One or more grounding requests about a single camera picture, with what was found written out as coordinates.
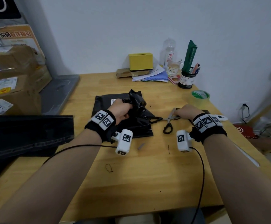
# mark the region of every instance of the crumpled black plastic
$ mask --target crumpled black plastic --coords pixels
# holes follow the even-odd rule
[[[19,156],[52,156],[73,138],[73,116],[0,116],[0,173]],[[25,149],[4,154],[18,148]]]
[[[100,110],[108,109],[111,106],[111,100],[118,98],[125,103],[132,104],[133,108],[128,112],[129,118],[118,124],[117,131],[122,132],[123,129],[128,129],[133,132],[133,138],[153,136],[151,124],[145,118],[154,115],[145,108],[146,102],[142,97],[141,91],[135,92],[130,90],[129,93],[96,96],[92,116]]]

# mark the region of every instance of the yellow sticker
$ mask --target yellow sticker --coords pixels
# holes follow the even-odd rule
[[[10,90],[11,90],[11,87],[0,89],[0,94],[8,93],[8,92],[10,92]]]

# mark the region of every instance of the stack of papers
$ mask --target stack of papers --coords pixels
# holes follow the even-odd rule
[[[159,65],[157,65],[153,70],[150,71],[148,75],[133,76],[132,81],[158,81],[158,82],[168,82],[169,78],[166,71]]]

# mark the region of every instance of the wall outlet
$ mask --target wall outlet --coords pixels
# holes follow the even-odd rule
[[[241,102],[239,105],[238,105],[238,107],[237,107],[237,109],[236,110],[244,110],[245,108],[247,108],[246,106],[243,106],[243,104],[247,104],[248,105],[248,101],[243,101],[243,102]]]

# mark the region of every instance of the blue cloth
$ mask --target blue cloth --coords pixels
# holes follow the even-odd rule
[[[142,81],[145,82],[145,81],[158,81],[158,80],[167,80],[167,81],[169,81],[167,72],[163,71],[163,72],[159,73],[158,75],[147,77],[147,78],[143,79]]]

